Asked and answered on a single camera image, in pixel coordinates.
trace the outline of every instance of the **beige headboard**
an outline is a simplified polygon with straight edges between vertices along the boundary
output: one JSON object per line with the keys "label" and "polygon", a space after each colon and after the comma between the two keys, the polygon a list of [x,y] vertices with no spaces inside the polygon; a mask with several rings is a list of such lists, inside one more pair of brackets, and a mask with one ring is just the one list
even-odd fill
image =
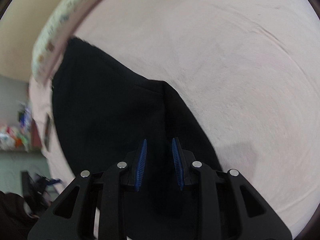
{"label": "beige headboard", "polygon": [[33,45],[61,0],[13,0],[0,20],[0,75],[28,81]]}

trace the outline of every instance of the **round metal screw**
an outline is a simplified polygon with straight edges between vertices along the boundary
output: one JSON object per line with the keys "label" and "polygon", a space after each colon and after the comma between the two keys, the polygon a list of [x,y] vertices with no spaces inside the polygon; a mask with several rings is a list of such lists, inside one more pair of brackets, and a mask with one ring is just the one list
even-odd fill
{"label": "round metal screw", "polygon": [[202,166],[201,162],[195,161],[192,163],[192,166],[194,166],[195,168],[200,168]]}
{"label": "round metal screw", "polygon": [[82,171],[80,175],[81,175],[81,177],[86,178],[90,175],[90,172],[89,171]]}
{"label": "round metal screw", "polygon": [[235,177],[239,175],[239,171],[237,171],[235,169],[230,170],[229,173],[231,176],[235,176]]}
{"label": "round metal screw", "polygon": [[127,163],[125,163],[125,162],[119,162],[119,163],[117,164],[117,166],[118,166],[118,168],[123,169],[123,168],[125,168],[125,167],[127,166]]}

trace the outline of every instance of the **triangular cutout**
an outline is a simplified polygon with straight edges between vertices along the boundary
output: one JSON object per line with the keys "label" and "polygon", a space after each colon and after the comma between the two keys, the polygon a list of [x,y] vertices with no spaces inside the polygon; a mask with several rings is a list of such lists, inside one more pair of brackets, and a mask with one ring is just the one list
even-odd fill
{"label": "triangular cutout", "polygon": [[71,218],[73,209],[76,204],[76,199],[78,196],[80,188],[75,187],[70,194],[57,206],[54,214],[63,218]]}
{"label": "triangular cutout", "polygon": [[254,198],[245,186],[240,186],[245,208],[249,218],[253,218],[265,213],[263,206]]}

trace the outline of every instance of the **black cloth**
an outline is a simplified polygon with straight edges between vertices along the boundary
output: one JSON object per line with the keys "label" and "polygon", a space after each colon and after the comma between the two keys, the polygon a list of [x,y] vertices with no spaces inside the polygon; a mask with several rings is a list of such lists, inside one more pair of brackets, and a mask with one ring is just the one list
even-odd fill
{"label": "black cloth", "polygon": [[37,219],[23,208],[24,199],[14,193],[0,191],[0,239],[26,240]]}
{"label": "black cloth", "polygon": [[147,139],[141,190],[125,196],[128,236],[192,239],[197,201],[177,185],[172,138],[179,137],[182,148],[197,160],[215,170],[221,171],[221,166],[176,90],[134,73],[78,38],[69,40],[52,87],[58,138],[75,175],[105,171]]}

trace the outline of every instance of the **bed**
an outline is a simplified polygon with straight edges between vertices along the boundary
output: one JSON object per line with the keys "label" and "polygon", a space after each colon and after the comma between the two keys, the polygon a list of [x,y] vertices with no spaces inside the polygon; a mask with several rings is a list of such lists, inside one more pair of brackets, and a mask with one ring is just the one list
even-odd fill
{"label": "bed", "polygon": [[[149,79],[167,81],[214,146],[295,238],[320,202],[320,21],[308,0],[62,0],[33,50],[38,130],[72,35]],[[55,129],[51,174],[73,180]]]}

